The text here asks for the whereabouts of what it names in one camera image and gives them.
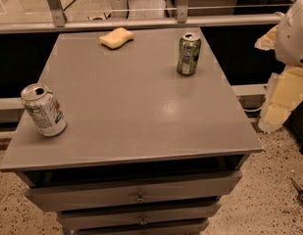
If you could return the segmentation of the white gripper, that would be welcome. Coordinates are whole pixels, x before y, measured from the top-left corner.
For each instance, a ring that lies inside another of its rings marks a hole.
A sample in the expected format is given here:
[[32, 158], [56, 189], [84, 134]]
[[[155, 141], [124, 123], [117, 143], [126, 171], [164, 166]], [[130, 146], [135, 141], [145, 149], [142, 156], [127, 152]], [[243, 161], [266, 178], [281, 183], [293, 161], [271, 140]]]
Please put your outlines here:
[[268, 81], [258, 126], [271, 133], [280, 129], [303, 101], [303, 68], [299, 68], [303, 67], [303, 0], [296, 0], [278, 26], [258, 38], [254, 47], [275, 49], [277, 60], [288, 65]]

